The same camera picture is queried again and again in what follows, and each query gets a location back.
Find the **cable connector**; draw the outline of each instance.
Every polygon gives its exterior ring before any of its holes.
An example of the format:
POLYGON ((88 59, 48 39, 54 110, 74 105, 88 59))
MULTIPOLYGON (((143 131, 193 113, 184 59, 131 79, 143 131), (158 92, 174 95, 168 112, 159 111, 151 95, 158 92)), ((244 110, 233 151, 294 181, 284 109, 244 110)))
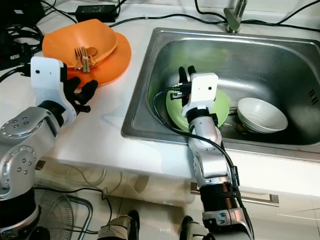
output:
POLYGON ((184 94, 190 94, 191 93, 191 82, 178 83, 177 89, 179 92, 182 92, 184 94))
POLYGON ((30 63, 25 63, 25 64, 23 64, 23 66, 19 66, 17 72, 20 72, 21 76, 30 77, 31 76, 30 63))

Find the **power adapter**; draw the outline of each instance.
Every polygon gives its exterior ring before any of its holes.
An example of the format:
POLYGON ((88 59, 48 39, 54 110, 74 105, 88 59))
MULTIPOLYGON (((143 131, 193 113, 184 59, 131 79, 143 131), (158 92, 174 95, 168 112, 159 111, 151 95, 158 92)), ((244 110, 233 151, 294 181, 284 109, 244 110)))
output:
POLYGON ((73 13, 78 22, 83 22, 90 19, 98 19, 103 23, 114 23, 118 17, 117 10, 114 4, 110 5, 80 5, 73 13))

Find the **stainless steel sink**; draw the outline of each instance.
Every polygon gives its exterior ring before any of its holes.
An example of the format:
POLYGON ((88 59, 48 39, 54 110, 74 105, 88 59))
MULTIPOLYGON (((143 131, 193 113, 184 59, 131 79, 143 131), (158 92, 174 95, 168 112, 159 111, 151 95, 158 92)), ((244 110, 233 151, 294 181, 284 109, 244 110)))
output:
MULTIPOLYGON (((219 76, 218 88, 236 107, 253 97, 277 106, 288 128, 273 134, 238 131, 236 114, 220 127, 227 149, 320 160, 320 42, 316 40, 223 34, 156 28, 122 126, 122 135, 186 144, 187 139, 164 127, 152 110, 152 98, 178 82, 178 68, 219 76)), ((165 96, 158 106, 173 127, 165 96)))

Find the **cabinet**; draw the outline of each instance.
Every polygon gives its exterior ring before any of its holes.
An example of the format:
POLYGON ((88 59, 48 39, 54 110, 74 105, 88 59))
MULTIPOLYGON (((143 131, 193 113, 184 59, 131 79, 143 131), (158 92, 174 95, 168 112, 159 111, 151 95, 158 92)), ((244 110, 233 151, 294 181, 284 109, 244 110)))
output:
MULTIPOLYGON (((243 197, 259 199, 263 204, 244 202, 252 221, 256 240, 320 240, 318 221, 320 200, 315 203, 303 196, 277 194, 279 205, 265 205, 268 193, 241 191, 243 197)), ((128 174, 124 197, 147 202, 178 206, 186 214, 201 221, 202 202, 191 194, 191 183, 185 179, 128 174)))
MULTIPOLYGON (((90 182, 96 182, 102 175, 102 169, 92 167, 79 168, 90 182)), ((77 170, 69 166, 47 162, 36 177, 62 184, 66 187, 80 188, 86 183, 77 170)), ((190 215, 197 222, 202 221, 203 206, 199 195, 191 194, 191 182, 170 176, 147 176, 108 169, 99 188, 107 187, 110 195, 136 199, 156 204, 180 207, 181 217, 190 215)), ((265 203, 269 193, 241 191, 241 195, 250 199, 259 199, 265 203)), ((252 221, 256 240, 320 240, 320 199, 277 194, 279 206, 244 202, 252 221)))

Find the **fork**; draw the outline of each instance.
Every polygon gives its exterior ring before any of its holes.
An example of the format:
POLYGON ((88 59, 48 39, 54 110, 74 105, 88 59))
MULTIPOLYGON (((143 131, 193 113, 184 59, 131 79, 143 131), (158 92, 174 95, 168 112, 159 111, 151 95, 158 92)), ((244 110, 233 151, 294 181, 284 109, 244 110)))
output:
POLYGON ((80 50, 80 47, 75 47, 74 48, 74 54, 75 54, 75 59, 76 59, 76 65, 74 67, 75 70, 81 70, 81 68, 85 67, 84 65, 81 66, 81 59, 82 59, 82 52, 80 50))

